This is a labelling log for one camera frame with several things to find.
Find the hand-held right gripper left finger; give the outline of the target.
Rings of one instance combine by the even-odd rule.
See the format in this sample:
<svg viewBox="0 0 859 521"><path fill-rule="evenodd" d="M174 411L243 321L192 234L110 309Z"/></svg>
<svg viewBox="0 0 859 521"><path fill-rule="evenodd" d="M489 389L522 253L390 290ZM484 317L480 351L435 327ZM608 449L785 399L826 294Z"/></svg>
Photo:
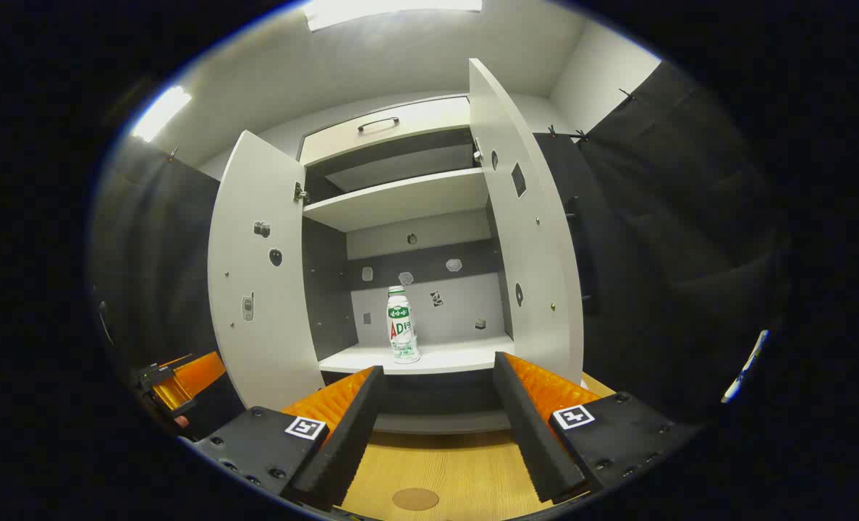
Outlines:
<svg viewBox="0 0 859 521"><path fill-rule="evenodd" d="M371 366L282 411L250 407L194 453L267 496L329 510L346 498L386 390L385 370Z"/></svg>

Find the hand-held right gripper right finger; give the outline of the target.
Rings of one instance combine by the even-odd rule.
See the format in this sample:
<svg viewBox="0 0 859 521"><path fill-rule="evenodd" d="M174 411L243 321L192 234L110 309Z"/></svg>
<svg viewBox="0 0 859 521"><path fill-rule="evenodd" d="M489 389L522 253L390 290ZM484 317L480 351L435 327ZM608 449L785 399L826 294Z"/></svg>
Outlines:
<svg viewBox="0 0 859 521"><path fill-rule="evenodd" d="M507 352L495 354L492 382L536 495L552 504L623 487L698 434L631 393L598 398Z"/></svg>

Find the white cabinet door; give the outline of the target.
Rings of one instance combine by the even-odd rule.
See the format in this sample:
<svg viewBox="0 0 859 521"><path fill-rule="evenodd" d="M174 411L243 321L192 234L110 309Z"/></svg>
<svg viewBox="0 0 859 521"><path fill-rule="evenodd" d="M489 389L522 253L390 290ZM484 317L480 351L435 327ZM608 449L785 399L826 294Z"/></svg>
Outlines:
<svg viewBox="0 0 859 521"><path fill-rule="evenodd" d="M250 131L225 165L208 231L208 306L247 408L279 411L323 386L302 264L305 169Z"/></svg>
<svg viewBox="0 0 859 521"><path fill-rule="evenodd" d="M468 62L470 126L501 244L513 353L578 384L584 323L564 204L524 116L479 59Z"/></svg>

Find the round brown coaster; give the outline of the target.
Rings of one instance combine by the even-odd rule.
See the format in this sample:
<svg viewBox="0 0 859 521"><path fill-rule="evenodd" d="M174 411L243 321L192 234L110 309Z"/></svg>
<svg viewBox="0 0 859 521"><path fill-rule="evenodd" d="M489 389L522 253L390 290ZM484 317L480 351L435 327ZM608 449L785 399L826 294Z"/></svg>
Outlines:
<svg viewBox="0 0 859 521"><path fill-rule="evenodd" d="M402 510L422 512L435 508L440 502L440 497L428 488L403 488L394 492L392 502Z"/></svg>

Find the white green label bottle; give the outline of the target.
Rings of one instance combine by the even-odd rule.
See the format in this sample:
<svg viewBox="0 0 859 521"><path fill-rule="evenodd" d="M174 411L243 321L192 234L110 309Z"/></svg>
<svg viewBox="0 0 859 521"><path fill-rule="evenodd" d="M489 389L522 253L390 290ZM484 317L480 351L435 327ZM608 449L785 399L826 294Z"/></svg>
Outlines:
<svg viewBox="0 0 859 521"><path fill-rule="evenodd" d="M418 336L412 323L412 307L403 286L387 290L387 337L394 363L410 364L420 359Z"/></svg>

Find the white cabinet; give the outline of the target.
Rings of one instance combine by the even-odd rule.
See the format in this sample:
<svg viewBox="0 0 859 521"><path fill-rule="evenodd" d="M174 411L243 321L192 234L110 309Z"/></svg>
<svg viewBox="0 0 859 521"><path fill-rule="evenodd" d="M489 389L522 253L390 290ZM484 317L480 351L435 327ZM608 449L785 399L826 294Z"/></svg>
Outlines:
<svg viewBox="0 0 859 521"><path fill-rule="evenodd" d="M468 128L303 165L310 332L324 381L385 369L376 429L455 435L508 429L491 381L512 322L488 185ZM420 359L394 363L387 290L405 288Z"/></svg>

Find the white cabinet drawer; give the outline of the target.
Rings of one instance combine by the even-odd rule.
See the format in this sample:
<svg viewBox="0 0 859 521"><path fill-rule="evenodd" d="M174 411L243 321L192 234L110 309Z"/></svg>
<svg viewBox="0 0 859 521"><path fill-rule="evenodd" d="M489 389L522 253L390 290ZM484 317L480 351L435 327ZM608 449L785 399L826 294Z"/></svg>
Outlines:
<svg viewBox="0 0 859 521"><path fill-rule="evenodd" d="M397 125L380 123L357 132L363 122L396 116ZM340 122L306 135L297 161L314 165L327 159L359 151L369 146L385 144L426 133L453 131L469 127L470 107L467 96L433 98L415 103L403 103L393 108L376 110L349 121Z"/></svg>

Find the ceiling light panel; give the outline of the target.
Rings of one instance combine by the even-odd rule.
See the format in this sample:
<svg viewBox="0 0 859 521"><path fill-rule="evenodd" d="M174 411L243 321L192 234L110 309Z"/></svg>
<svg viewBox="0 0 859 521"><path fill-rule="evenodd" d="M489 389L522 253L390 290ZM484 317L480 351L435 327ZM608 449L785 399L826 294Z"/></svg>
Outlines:
<svg viewBox="0 0 859 521"><path fill-rule="evenodd" d="M408 11L479 12L484 0L310 0L301 7L311 32L347 21Z"/></svg>
<svg viewBox="0 0 859 521"><path fill-rule="evenodd" d="M180 85L169 87L145 109L132 126L130 135L150 143L192 98L191 93Z"/></svg>

